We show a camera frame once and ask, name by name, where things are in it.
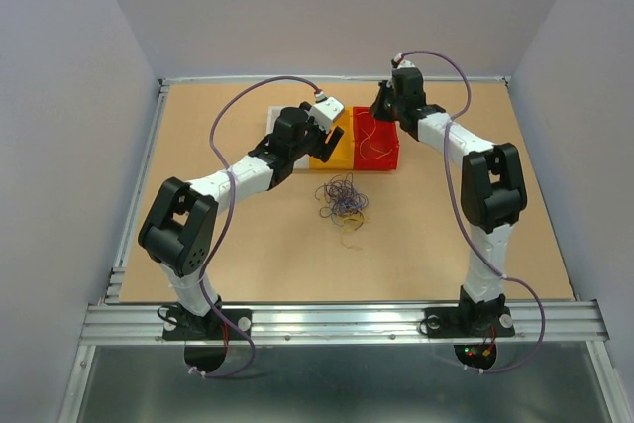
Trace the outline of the white plastic bin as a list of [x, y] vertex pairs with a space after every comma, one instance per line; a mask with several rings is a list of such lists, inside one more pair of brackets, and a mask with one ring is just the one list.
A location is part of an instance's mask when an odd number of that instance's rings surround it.
[[270, 159], [277, 159], [291, 171], [307, 154], [311, 126], [306, 110], [300, 107], [270, 107], [268, 111], [265, 150]]

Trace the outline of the red plastic bin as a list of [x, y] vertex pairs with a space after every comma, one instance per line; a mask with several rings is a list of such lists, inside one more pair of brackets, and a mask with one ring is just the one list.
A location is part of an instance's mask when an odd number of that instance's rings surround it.
[[396, 170], [400, 149], [396, 124], [375, 120], [368, 107], [354, 107], [353, 122], [354, 170]]

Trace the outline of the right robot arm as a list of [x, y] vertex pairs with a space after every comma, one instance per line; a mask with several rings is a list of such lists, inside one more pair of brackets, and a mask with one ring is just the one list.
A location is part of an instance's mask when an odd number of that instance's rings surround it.
[[370, 107], [378, 121], [397, 123], [417, 142], [442, 154], [445, 167], [456, 165], [460, 186], [450, 200], [470, 248], [469, 267], [454, 307], [428, 307], [423, 332], [431, 338], [480, 337], [488, 331], [513, 335], [503, 282], [507, 246], [527, 206], [517, 148], [480, 138], [431, 104], [423, 75], [411, 64], [397, 67], [379, 85]]

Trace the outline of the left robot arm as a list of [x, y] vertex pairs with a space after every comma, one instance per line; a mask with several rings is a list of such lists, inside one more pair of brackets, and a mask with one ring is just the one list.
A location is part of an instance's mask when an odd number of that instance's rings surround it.
[[279, 186], [305, 156], [328, 161], [344, 134], [335, 125], [344, 111], [334, 98], [284, 107], [272, 131], [235, 164], [190, 181], [171, 177], [161, 185], [138, 242], [176, 291], [178, 307], [167, 318], [173, 328], [200, 338], [219, 330], [220, 296], [203, 270], [217, 215]]

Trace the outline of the yellow plastic bin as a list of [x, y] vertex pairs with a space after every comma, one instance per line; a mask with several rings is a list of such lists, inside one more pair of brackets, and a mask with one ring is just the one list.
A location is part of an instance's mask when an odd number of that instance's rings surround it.
[[330, 158], [322, 162], [309, 158], [310, 170], [351, 170], [354, 167], [354, 122], [351, 108], [346, 108], [335, 125], [343, 130], [343, 136], [335, 147]]

